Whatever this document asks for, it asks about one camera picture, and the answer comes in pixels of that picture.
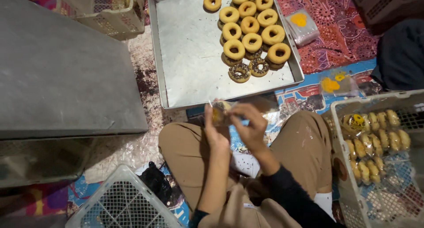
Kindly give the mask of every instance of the patterned mat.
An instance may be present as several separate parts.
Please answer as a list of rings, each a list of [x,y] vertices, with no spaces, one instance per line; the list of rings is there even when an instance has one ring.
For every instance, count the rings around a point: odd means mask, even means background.
[[[367,31],[352,0],[277,1],[284,15],[306,9],[321,33],[319,39],[299,48],[303,73],[321,72],[376,56],[379,37]],[[147,14],[146,25],[150,25]]]

